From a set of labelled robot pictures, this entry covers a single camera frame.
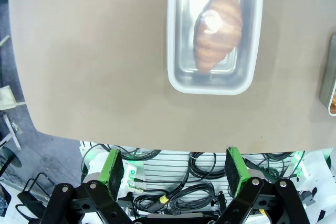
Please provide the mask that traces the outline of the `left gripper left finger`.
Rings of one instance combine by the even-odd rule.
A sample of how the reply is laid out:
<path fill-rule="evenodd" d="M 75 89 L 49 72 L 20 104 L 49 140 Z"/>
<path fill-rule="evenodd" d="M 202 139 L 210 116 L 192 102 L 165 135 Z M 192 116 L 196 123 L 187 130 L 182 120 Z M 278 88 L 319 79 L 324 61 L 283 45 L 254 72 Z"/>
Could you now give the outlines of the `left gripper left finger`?
<path fill-rule="evenodd" d="M 98 179 L 58 184 L 43 214 L 43 223 L 81 223 L 85 214 L 96 213 L 103 223 L 131 223 L 117 203 L 124 168 L 119 150 L 110 151 Z"/>

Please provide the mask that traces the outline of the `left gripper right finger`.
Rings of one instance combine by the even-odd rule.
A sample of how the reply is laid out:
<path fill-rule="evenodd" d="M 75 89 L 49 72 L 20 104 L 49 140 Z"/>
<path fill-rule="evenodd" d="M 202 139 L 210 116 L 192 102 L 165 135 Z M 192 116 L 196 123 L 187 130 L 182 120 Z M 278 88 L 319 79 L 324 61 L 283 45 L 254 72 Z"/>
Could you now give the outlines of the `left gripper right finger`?
<path fill-rule="evenodd" d="M 291 180 L 252 177 L 237 147 L 226 149 L 224 169 L 234 197 L 216 223 L 244 223 L 252 210 L 263 210 L 270 223 L 309 223 Z"/>

